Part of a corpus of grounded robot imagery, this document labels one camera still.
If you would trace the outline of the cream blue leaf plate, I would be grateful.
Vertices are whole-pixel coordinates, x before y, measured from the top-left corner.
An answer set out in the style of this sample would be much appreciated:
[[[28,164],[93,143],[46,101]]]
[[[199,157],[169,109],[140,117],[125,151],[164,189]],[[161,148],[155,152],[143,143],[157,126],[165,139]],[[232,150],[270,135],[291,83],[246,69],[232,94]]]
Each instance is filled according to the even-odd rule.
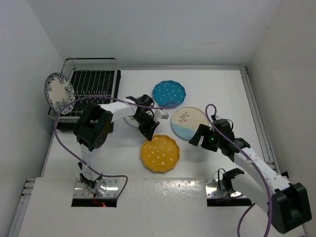
[[[209,126],[205,112],[196,107],[183,107],[171,117],[173,132],[186,141],[193,138],[200,124]]]

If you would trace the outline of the blue floral rim plate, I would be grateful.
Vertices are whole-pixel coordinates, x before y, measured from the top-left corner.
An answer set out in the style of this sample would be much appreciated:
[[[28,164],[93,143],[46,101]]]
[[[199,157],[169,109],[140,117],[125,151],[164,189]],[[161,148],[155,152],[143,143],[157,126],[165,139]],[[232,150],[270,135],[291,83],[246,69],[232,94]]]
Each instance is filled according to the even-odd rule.
[[[59,113],[66,105],[62,112],[66,115],[74,108],[75,91],[69,79],[61,73],[50,74],[44,85],[46,100],[50,108]]]

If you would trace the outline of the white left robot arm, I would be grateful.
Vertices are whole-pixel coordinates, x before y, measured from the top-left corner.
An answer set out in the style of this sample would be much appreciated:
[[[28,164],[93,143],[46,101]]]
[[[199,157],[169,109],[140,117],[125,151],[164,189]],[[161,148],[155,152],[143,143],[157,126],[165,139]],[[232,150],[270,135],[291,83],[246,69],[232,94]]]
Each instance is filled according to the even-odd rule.
[[[95,171],[100,163],[99,148],[105,143],[112,125],[118,119],[132,117],[138,123],[140,133],[149,141],[159,125],[155,118],[153,99],[144,94],[141,97],[128,96],[109,104],[88,104],[74,127],[74,135],[81,149],[82,164],[80,180],[95,194],[104,186],[104,175]]]

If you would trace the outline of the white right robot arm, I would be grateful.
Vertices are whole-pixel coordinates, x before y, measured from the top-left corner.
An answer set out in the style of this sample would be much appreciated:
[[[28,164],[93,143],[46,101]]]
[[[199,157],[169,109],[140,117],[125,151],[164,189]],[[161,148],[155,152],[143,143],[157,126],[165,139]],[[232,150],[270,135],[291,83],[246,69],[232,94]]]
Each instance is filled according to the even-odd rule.
[[[221,192],[245,195],[267,214],[269,226],[279,233],[285,234],[312,219],[306,188],[271,169],[248,142],[235,137],[228,120],[216,120],[211,126],[200,124],[189,143],[213,152],[220,150],[238,165],[223,173],[218,181]]]

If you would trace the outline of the teal polka dot plate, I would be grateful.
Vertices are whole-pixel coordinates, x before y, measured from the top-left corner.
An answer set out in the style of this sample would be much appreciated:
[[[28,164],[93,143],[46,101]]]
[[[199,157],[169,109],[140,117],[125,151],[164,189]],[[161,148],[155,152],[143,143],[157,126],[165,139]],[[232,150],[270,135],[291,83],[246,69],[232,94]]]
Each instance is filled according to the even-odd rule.
[[[182,84],[173,80],[164,80],[156,84],[152,90],[153,100],[159,106],[180,105],[186,98],[186,91]]]

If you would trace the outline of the yellow polka dot plate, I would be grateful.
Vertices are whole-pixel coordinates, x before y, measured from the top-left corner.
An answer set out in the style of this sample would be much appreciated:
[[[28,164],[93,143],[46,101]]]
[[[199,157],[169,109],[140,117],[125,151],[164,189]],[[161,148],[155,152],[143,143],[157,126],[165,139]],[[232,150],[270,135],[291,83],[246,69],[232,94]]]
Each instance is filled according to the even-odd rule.
[[[154,135],[151,141],[143,143],[140,157],[151,172],[166,173],[180,160],[180,147],[167,135]]]

